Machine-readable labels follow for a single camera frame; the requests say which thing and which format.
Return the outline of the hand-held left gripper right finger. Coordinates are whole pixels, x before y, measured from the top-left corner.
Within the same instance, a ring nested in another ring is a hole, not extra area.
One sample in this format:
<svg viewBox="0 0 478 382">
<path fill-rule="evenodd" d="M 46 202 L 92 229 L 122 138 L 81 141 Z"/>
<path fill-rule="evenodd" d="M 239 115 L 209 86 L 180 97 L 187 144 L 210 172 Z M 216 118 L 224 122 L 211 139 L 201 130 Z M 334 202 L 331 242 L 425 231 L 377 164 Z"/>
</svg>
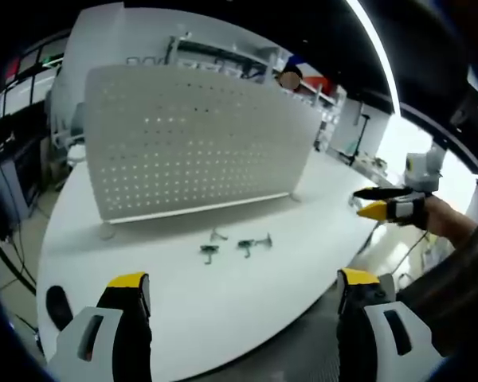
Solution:
<svg viewBox="0 0 478 382">
<path fill-rule="evenodd" d="M 442 363 L 430 328 L 396 299 L 390 274 L 342 268 L 336 331 L 340 381 L 427 381 Z"/>
</svg>

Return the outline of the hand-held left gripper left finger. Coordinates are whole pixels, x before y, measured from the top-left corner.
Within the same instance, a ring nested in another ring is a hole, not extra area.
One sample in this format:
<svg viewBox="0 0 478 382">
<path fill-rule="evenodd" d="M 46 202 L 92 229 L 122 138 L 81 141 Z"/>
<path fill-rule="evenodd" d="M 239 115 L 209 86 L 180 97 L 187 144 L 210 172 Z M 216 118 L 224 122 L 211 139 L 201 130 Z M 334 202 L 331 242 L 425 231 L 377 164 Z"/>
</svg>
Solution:
<svg viewBox="0 0 478 382">
<path fill-rule="evenodd" d="M 58 326 L 48 362 L 55 381 L 151 381 L 151 300 L 146 272 L 121 275 Z"/>
</svg>

